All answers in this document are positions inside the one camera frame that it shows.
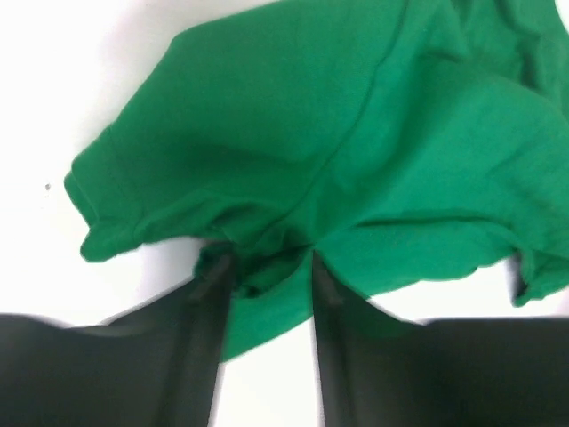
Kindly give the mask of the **green t shirt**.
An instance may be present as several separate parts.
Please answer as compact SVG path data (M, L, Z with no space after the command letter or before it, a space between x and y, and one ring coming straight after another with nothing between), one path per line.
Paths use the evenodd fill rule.
M311 258L373 296L516 256L568 283L568 34L552 1L279 1L178 34L65 190L104 262L238 259L224 356L311 313Z

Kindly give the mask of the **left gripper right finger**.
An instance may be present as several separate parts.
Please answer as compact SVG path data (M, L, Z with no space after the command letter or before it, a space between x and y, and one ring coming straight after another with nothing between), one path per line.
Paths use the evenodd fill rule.
M565 318L391 317L312 262L327 426L565 426Z

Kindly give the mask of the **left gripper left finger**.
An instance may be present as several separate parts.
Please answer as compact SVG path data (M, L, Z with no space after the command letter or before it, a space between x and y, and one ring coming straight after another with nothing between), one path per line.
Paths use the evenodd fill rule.
M4 426L206 426L236 262L104 326L1 317Z

